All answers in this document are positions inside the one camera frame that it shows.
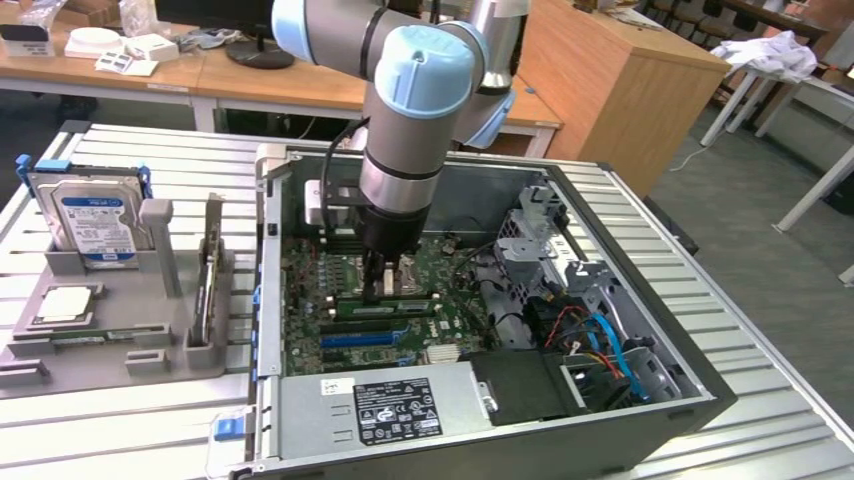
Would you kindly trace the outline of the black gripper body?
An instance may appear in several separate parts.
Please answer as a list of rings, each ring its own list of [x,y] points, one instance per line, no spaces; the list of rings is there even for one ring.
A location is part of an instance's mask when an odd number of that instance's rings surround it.
[[[366,250],[400,256],[415,249],[427,221],[427,209],[392,213],[374,206],[358,208],[358,237]]]

